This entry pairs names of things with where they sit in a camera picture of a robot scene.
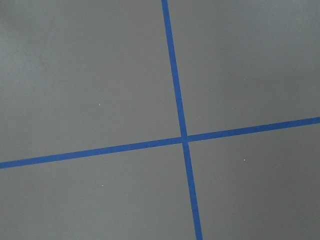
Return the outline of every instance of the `gray floor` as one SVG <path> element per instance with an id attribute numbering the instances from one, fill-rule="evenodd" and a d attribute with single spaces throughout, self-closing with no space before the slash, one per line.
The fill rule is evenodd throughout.
<path id="1" fill-rule="evenodd" d="M 320 1 L 169 0 L 189 135 L 320 116 Z M 0 0 L 0 163 L 180 136 L 160 0 Z M 320 238 L 320 126 L 190 143 L 205 240 Z M 181 144 L 0 169 L 1 240 L 194 240 Z"/>

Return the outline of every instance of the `blue line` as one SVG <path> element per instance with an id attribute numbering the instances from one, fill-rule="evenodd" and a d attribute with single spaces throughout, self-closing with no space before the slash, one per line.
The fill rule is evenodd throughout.
<path id="1" fill-rule="evenodd" d="M 202 240 L 203 237 L 202 237 L 200 215 L 199 215 L 199 209 L 198 209 L 196 187 L 195 187 L 195 181 L 194 181 L 194 173 L 192 169 L 192 161 L 191 161 L 191 155 L 190 155 L 190 149 L 189 149 L 186 119 L 185 119 L 184 106 L 182 101 L 178 67 L 177 67 L 176 54 L 175 54 L 174 38 L 172 34 L 172 29 L 171 29 L 170 14 L 169 14 L 169 7 L 168 7 L 167 0 L 162 0 L 162 11 L 163 11 L 166 41 L 167 41 L 168 51 L 169 51 L 175 102 L 176 102 L 176 108 L 177 108 L 179 126 L 180 126 L 180 132 L 181 132 L 185 171 L 186 171 L 186 177 L 187 177 L 188 187 L 189 187 L 189 195 L 190 195 L 195 237 L 197 240 Z"/>
<path id="2" fill-rule="evenodd" d="M 216 132 L 209 132 L 203 134 L 196 134 L 188 136 L 189 142 L 195 141 L 202 141 L 208 139 L 218 139 L 218 138 L 225 138 L 231 137 L 236 135 L 244 135 L 244 134 L 253 134 L 253 133 L 260 133 L 278 129 L 288 129 L 288 128 L 295 128 L 301 127 L 306 125 L 312 124 L 320 124 L 320 117 L 313 117 L 313 118 L 306 118 L 294 121 L 285 121 L 285 122 L 278 122 L 266 125 L 259 125 L 259 126 L 250 126 L 250 127 L 243 127 L 231 130 L 224 130 L 224 131 L 216 131 Z"/>
<path id="3" fill-rule="evenodd" d="M 104 148 L 98 148 L 98 149 L 75 151 L 75 152 L 69 152 L 69 153 L 33 157 L 33 158 L 14 160 L 14 161 L 5 161 L 5 162 L 0 162 L 0 169 L 14 168 L 14 167 L 20 167 L 20 166 L 26 166 L 26 165 L 33 165 L 33 164 L 50 163 L 50 162 L 69 160 L 69 159 L 85 158 L 85 157 L 91 157 L 91 156 L 97 156 L 97 155 L 103 155 L 103 154 L 119 153 L 119 152 L 125 152 L 125 151 L 154 148 L 154 147 L 180 144 L 180 143 L 182 143 L 181 137 L 173 137 L 173 138 L 167 138 L 167 139 L 161 139 L 161 140 L 145 141 L 145 142 L 126 144 L 126 145 L 110 146 L 110 147 L 104 147 Z"/>

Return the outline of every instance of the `vertical blue line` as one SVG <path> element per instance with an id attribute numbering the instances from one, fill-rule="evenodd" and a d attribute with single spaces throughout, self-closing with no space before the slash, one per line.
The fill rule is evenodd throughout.
<path id="1" fill-rule="evenodd" d="M 202 237 L 202 230 L 201 230 L 201 223 L 200 223 L 200 216 L 199 216 L 199 209 L 198 209 L 196 187 L 195 187 L 195 181 L 194 181 L 194 173 L 192 169 L 192 161 L 191 161 L 191 155 L 190 155 L 190 149 L 189 149 L 186 119 L 185 119 L 184 106 L 182 101 L 178 67 L 177 67 L 176 54 L 175 54 L 174 38 L 172 34 L 172 29 L 171 29 L 169 7 L 168 7 L 167 0 L 162 0 L 162 11 L 163 11 L 163 18 L 164 18 L 166 41 L 167 41 L 168 51 L 169 51 L 171 73 L 172 73 L 172 79 L 173 79 L 175 102 L 176 102 L 180 133 L 181 133 L 181 139 L 182 139 L 183 156 L 184 156 L 186 177 L 187 177 L 188 187 L 189 187 L 189 195 L 190 195 L 195 237 L 196 237 L 196 240 L 202 240 L 203 237 Z"/>

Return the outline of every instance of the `horizontal blue line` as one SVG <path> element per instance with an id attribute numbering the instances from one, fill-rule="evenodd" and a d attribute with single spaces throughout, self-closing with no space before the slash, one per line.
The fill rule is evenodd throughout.
<path id="1" fill-rule="evenodd" d="M 225 137 L 231 137 L 231 136 L 237 136 L 237 135 L 253 134 L 253 133 L 267 132 L 272 130 L 301 127 L 301 126 L 307 126 L 312 124 L 320 124 L 320 117 L 313 117 L 313 118 L 306 118 L 301 120 L 285 121 L 285 122 L 272 123 L 272 124 L 266 124 L 266 125 L 250 126 L 250 127 L 243 127 L 243 128 L 237 128 L 237 129 L 231 129 L 231 130 L 190 135 L 188 136 L 188 141 L 196 142 L 196 141 L 209 140 L 209 139 L 218 139 L 218 138 L 225 138 Z M 50 155 L 50 156 L 40 156 L 40 157 L 27 158 L 27 159 L 21 159 L 21 160 L 5 161 L 5 162 L 0 162 L 0 169 L 56 162 L 56 161 L 62 161 L 62 160 L 68 160 L 68 159 L 85 158 L 85 157 L 91 157 L 91 156 L 97 156 L 97 155 L 103 155 L 103 154 L 112 154 L 112 153 L 154 148 L 154 147 L 174 145 L 174 144 L 181 144 L 182 142 L 183 141 L 181 137 L 173 137 L 173 138 L 167 138 L 167 139 L 161 139 L 161 140 L 155 140 L 155 141 L 145 141 L 145 142 L 126 144 L 126 145 L 109 146 L 109 147 L 98 148 L 98 149 L 62 153 L 62 154 L 56 154 L 56 155 Z"/>
<path id="2" fill-rule="evenodd" d="M 209 139 L 218 139 L 218 138 L 225 138 L 237 135 L 244 135 L 244 134 L 253 134 L 259 132 L 266 132 L 278 129 L 288 129 L 288 128 L 295 128 L 300 126 L 312 125 L 312 124 L 320 124 L 320 117 L 313 117 L 313 118 L 306 118 L 294 121 L 284 121 L 266 125 L 259 125 L 259 126 L 250 126 L 250 127 L 243 127 L 231 130 L 224 130 L 224 131 L 215 131 L 209 133 L 202 133 L 196 135 L 188 136 L 189 142 L 195 141 L 202 141 L 202 140 L 209 140 Z"/>
<path id="3" fill-rule="evenodd" d="M 26 166 L 26 165 L 33 165 L 33 164 L 43 164 L 43 163 L 56 162 L 56 161 L 69 160 L 69 159 L 92 157 L 97 155 L 126 152 L 126 151 L 138 150 L 138 149 L 154 148 L 154 147 L 160 147 L 160 146 L 166 146 L 166 145 L 180 144 L 181 142 L 182 142 L 181 137 L 173 137 L 173 138 L 167 138 L 167 139 L 161 139 L 161 140 L 145 141 L 145 142 L 138 142 L 138 143 L 132 143 L 132 144 L 126 144 L 126 145 L 119 145 L 119 146 L 109 146 L 109 147 L 98 148 L 98 149 L 75 151 L 75 152 L 69 152 L 69 153 L 33 157 L 33 158 L 14 160 L 14 161 L 5 161 L 5 162 L 0 162 L 0 169 L 14 168 L 14 167 L 20 167 L 20 166 Z"/>

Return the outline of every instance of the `floor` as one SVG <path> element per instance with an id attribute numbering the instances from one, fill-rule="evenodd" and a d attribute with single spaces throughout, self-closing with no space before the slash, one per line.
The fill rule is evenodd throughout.
<path id="1" fill-rule="evenodd" d="M 319 13 L 0 0 L 0 239 L 318 240 Z"/>

